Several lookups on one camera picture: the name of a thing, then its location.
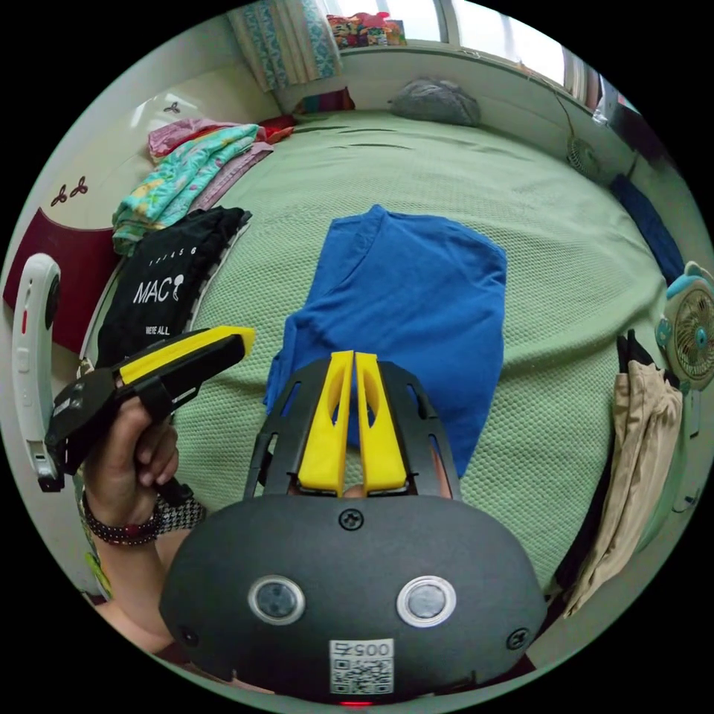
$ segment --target window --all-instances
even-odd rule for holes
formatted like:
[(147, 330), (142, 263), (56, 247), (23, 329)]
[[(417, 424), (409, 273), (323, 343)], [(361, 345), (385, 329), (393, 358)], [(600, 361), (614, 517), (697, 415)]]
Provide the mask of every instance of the window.
[(499, 57), (565, 83), (559, 42), (518, 20), (468, 0), (323, 0), (332, 15), (388, 12), (412, 45), (439, 43)]

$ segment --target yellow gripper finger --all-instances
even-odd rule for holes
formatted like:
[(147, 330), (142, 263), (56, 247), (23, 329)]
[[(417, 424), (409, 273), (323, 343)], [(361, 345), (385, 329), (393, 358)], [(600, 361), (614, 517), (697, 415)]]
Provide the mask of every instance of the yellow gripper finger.
[(181, 357), (190, 355), (203, 347), (208, 347), (233, 335), (238, 335), (243, 340), (244, 356), (247, 357), (253, 349), (255, 330), (252, 327), (220, 325), (219, 327), (202, 330), (195, 335), (189, 335), (183, 340), (168, 344), (166, 347), (159, 347), (148, 355), (125, 364), (119, 370), (122, 382), (125, 385), (129, 385), (166, 364), (170, 364)]
[[(302, 488), (334, 492), (338, 498), (344, 491), (353, 359), (354, 352), (332, 354), (297, 474)], [(337, 419), (333, 422), (335, 409)]]
[[(396, 438), (376, 355), (356, 353), (359, 442), (364, 493), (404, 487), (407, 472)], [(367, 407), (374, 422), (370, 426)]]

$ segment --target beaded bracelet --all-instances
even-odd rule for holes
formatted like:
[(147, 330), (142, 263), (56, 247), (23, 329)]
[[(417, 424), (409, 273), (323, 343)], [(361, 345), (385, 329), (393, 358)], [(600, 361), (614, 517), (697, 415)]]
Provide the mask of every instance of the beaded bracelet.
[(99, 522), (89, 508), (86, 492), (82, 493), (82, 511), (87, 527), (100, 540), (111, 545), (145, 545), (156, 540), (161, 526), (161, 513), (158, 504), (154, 506), (151, 518), (146, 523), (130, 523), (126, 526), (106, 526)]

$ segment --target bed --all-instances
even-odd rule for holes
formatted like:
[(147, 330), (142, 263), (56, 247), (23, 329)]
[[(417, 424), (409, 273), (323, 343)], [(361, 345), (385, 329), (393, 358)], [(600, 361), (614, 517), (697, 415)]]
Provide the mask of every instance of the bed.
[[(306, 299), (331, 221), (377, 203), (456, 220), (507, 253), (504, 365), (462, 489), (519, 538), (546, 588), (607, 459), (615, 338), (634, 328), (659, 359), (654, 326), (666, 285), (605, 188), (492, 131), (386, 112), (303, 117), (226, 193), (221, 205), (253, 218), (194, 327), (248, 325), (257, 341), (249, 359), (177, 413), (178, 477), (209, 509), (242, 497), (285, 319)], [(349, 453), (348, 486), (359, 472)], [(671, 479), (659, 518), (668, 498)]]

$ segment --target pink cloth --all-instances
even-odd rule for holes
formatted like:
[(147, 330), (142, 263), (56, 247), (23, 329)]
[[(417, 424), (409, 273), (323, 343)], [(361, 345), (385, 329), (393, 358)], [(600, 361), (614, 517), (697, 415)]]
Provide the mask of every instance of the pink cloth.
[[(181, 146), (198, 134), (206, 132), (217, 132), (219, 129), (227, 129), (229, 126), (239, 126), (231, 122), (213, 121), (213, 119), (179, 119), (167, 126), (162, 126), (149, 133), (149, 153), (151, 156), (163, 157), (170, 154), (176, 147)], [(257, 138), (260, 141), (266, 139), (266, 131), (260, 127)]]
[(240, 156), (231, 159), (214, 177), (211, 183), (196, 197), (189, 212), (202, 208), (208, 210), (214, 206), (228, 189), (258, 161), (272, 153), (273, 147), (264, 141), (256, 141), (253, 146)]

